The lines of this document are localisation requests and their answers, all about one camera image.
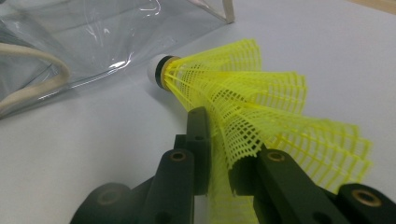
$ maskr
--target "shuttlecock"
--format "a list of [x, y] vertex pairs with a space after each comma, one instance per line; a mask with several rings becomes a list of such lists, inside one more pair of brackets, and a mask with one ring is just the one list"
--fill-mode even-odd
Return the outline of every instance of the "shuttlecock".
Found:
[[253, 40], [242, 40], [186, 58], [158, 56], [148, 77], [171, 91], [187, 111], [204, 106], [212, 133], [209, 187], [211, 221], [257, 223], [249, 197], [234, 197], [228, 170], [262, 144], [288, 152], [321, 187], [335, 191], [359, 182], [370, 162], [370, 142], [355, 125], [302, 115], [304, 77], [262, 72]]

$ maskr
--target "wooden edge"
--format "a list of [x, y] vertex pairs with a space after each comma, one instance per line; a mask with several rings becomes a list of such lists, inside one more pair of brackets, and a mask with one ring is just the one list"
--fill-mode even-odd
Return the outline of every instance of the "wooden edge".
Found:
[[349, 1], [396, 15], [396, 0], [349, 0]]

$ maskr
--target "bag handle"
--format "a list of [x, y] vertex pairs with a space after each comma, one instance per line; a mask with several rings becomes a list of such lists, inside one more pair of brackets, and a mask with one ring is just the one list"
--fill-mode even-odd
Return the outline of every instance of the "bag handle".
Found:
[[60, 88], [66, 84], [67, 80], [69, 79], [70, 72], [67, 65], [55, 56], [44, 51], [19, 45], [0, 43], [0, 55], [1, 54], [36, 57], [57, 65], [60, 68], [60, 72], [57, 76], [46, 81], [23, 88], [8, 95], [6, 98], [0, 101], [0, 113], [9, 106], [16, 105], [35, 97], [40, 97], [49, 91]]

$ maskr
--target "yellow plastic shuttlecock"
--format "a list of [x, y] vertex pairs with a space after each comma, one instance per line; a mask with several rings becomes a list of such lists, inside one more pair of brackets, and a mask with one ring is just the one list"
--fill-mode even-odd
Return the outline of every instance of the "yellow plastic shuttlecock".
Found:
[[228, 171], [262, 144], [288, 152], [319, 186], [335, 191], [359, 182], [370, 162], [370, 142], [355, 125], [302, 115], [304, 77], [262, 72], [254, 40], [189, 57], [158, 56], [148, 77], [171, 91], [187, 111], [204, 106], [212, 134], [208, 192], [212, 223], [257, 223], [251, 197], [232, 194]]

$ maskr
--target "shuttlecock cork base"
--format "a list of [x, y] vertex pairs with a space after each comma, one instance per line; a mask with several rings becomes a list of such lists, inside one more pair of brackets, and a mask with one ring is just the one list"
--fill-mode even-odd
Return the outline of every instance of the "shuttlecock cork base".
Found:
[[148, 79], [155, 85], [158, 85], [166, 91], [170, 91], [164, 81], [164, 72], [169, 63], [174, 60], [180, 59], [179, 57], [159, 54], [150, 60], [148, 64]]

